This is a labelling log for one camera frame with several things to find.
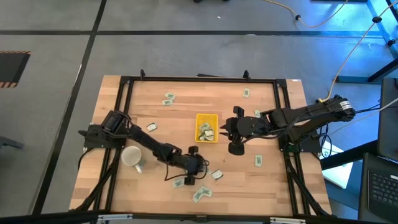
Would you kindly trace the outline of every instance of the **wooden tabletop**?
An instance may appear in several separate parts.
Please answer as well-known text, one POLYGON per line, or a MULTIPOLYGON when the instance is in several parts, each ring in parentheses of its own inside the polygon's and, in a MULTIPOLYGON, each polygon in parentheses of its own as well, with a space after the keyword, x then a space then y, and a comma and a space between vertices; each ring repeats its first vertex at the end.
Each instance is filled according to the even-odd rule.
MULTIPOLYGON (((108 111, 113 110, 119 80, 120 76, 104 76, 93 115, 95 124, 100 124, 108 111)), ((287 80, 287 85, 291 106, 305 106, 301 81, 287 80)), ((121 105, 124 105, 126 92, 124 90, 121 105)), ((138 174, 135 168, 120 162, 111 210, 128 213, 291 216, 285 165, 277 140, 253 139, 245 144, 246 153, 243 156, 228 153, 228 138, 221 135, 216 144, 195 142, 197 113, 217 114, 221 126, 227 118, 235 116, 233 106, 236 105, 245 109, 246 116, 254 116, 254 110, 275 109, 272 85, 135 81, 129 110, 133 123, 148 133, 146 126, 155 122, 158 128, 149 134, 160 142, 176 145, 183 153, 188 152, 189 146, 198 146, 199 153, 210 162, 209 169, 220 169, 224 176, 214 181, 209 175, 197 180, 194 186, 175 189, 172 180, 164 182, 165 164, 156 161, 150 150, 128 140, 128 146, 141 148, 146 163, 143 173, 138 174), (242 97, 245 88, 251 90, 249 98, 242 97), (177 97, 173 105, 162 106, 168 91, 177 97), (254 166, 256 154, 263 155, 262 167, 254 166), (193 194, 201 185, 213 190, 213 196, 203 197, 194 203, 193 194)), ((104 149, 94 149, 81 162, 70 208, 79 206, 96 185, 103 155, 104 149)), ((319 161, 307 153, 301 153, 301 158, 306 186, 322 208, 330 213, 319 161)), ((169 169, 169 177, 182 173, 183 170, 175 167, 169 169)), ((100 208, 104 208, 107 189, 108 186, 103 190, 100 208)), ((302 212, 297 186, 296 195, 299 211, 302 212)))

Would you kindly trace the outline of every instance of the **gray floor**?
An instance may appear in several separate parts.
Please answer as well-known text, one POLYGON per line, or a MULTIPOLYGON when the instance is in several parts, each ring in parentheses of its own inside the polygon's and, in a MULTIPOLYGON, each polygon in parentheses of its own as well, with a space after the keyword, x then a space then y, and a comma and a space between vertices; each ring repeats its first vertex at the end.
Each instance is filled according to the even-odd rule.
MULTIPOLYGON (((308 24, 324 20, 339 5, 310 0, 280 2, 294 8, 308 24)), ((382 0, 374 3, 377 11, 386 7, 382 0)), ((99 5, 98 0, 3 0, 0 30, 90 30, 99 5)), ((389 20, 390 16, 383 22, 393 29, 395 21, 389 20)), ((365 4, 350 3, 316 30, 364 31, 371 25, 371 18, 365 4)), ((99 29, 309 30, 296 24, 285 9, 260 0, 205 0, 201 4, 189 0, 113 0, 106 5, 99 29)), ((240 77, 247 69, 252 77, 301 79, 307 103, 313 103, 326 97, 331 80, 358 40, 235 35, 97 36, 44 212, 68 209, 83 145, 77 131, 85 129, 91 120, 103 75, 138 75, 143 68, 148 76, 206 73, 240 77)), ((9 147, 0 150, 0 217, 30 212, 87 41, 86 35, 0 35, 1 50, 32 51, 18 87, 0 90, 0 135, 25 143, 21 151, 9 147)), ((392 59, 384 39, 366 38, 341 74, 368 76, 392 59)), ((380 86, 338 83, 333 94, 347 97, 360 110, 377 104, 380 86)), ((330 129, 341 125, 332 124, 330 129)), ((377 125, 377 116, 356 123, 332 135, 333 144, 350 149, 376 139, 377 125)), ((340 208, 332 207, 333 213, 352 217, 352 213, 347 216, 340 208)))

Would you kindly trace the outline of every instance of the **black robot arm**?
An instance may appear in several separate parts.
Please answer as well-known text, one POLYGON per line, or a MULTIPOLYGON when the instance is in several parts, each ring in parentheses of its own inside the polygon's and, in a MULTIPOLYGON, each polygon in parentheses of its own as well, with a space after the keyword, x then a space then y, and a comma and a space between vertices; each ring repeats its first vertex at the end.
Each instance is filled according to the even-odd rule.
POLYGON ((291 144, 297 144, 312 131, 323 125, 336 121, 351 121, 355 110, 346 98, 336 95, 323 103, 304 106, 302 108, 283 108, 265 111, 260 118, 244 116, 244 110, 234 107, 235 118, 228 118, 220 133, 229 138, 229 152, 235 155, 244 154, 245 142, 254 138, 277 139, 287 138, 291 144))
POLYGON ((188 178, 185 179, 186 185, 193 185, 197 175, 202 170, 204 158, 199 155, 198 147, 191 146, 188 154, 182 154, 182 150, 169 143, 161 143, 150 137, 142 129, 133 124, 126 114, 120 111, 110 111, 100 126, 100 131, 106 138, 132 139, 147 149, 151 150, 153 155, 168 166, 175 166, 184 169, 188 178))

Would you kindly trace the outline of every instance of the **yellow tray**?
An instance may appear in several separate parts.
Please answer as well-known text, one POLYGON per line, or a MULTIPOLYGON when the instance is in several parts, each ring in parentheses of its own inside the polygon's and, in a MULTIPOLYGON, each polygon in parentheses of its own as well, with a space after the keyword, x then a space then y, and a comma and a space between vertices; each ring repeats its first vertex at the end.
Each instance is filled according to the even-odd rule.
POLYGON ((195 128, 195 141, 202 143, 217 143, 218 142, 218 115, 217 114, 197 114, 197 123, 195 128), (205 122, 209 123, 213 128, 214 140, 201 141, 199 140, 200 130, 199 127, 205 122))

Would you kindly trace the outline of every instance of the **dollar bill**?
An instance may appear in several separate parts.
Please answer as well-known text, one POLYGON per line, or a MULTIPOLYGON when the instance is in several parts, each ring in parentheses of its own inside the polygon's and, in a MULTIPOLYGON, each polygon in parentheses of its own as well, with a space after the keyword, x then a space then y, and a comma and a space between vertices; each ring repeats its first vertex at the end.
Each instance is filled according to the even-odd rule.
POLYGON ((182 187, 182 186, 184 186, 184 179, 178 179, 173 182, 174 188, 182 187))
POLYGON ((259 111, 259 110, 255 110, 255 111, 254 111, 254 116, 255 116, 256 118, 261 118, 260 111, 259 111))
POLYGON ((256 158, 254 160, 254 165, 256 167, 261 167, 262 166, 262 155, 256 155, 256 158))
POLYGON ((206 130, 206 131, 205 131, 205 136, 206 136, 206 137, 208 137, 208 136, 213 136, 213 130, 206 130))
POLYGON ((155 123, 151 123, 147 126, 148 131, 153 131, 155 129, 157 129, 157 126, 155 123))
POLYGON ((164 96, 166 96, 167 98, 169 98, 171 100, 175 99, 175 95, 173 93, 170 93, 170 92, 167 92, 166 95, 164 95, 164 96))
POLYGON ((211 174, 214 180, 218 180, 224 176, 221 170, 216 170, 214 173, 211 174))
POLYGON ((205 136, 205 140, 214 141, 214 136, 205 136))
POLYGON ((250 89, 249 88, 245 88, 243 90, 243 97, 249 98, 249 95, 250 95, 250 89))
POLYGON ((199 188, 199 190, 197 190, 194 194, 193 194, 193 202, 198 203, 199 200, 203 197, 203 192, 201 191, 201 188, 199 188))
POLYGON ((205 133, 204 132, 199 135, 199 140, 201 140, 201 141, 205 140, 205 133))
POLYGON ((201 126, 199 126, 199 130, 200 130, 201 132, 204 132, 204 131, 206 131, 206 130, 210 130, 210 124, 207 123, 207 122, 205 122, 204 124, 202 124, 201 126))
POLYGON ((213 191, 208 189, 207 187, 201 186, 200 188, 201 188, 201 192, 204 196, 211 197, 213 195, 213 191))
POLYGON ((162 105, 163 106, 168 106, 168 105, 172 105, 173 104, 173 100, 164 100, 162 101, 162 105))

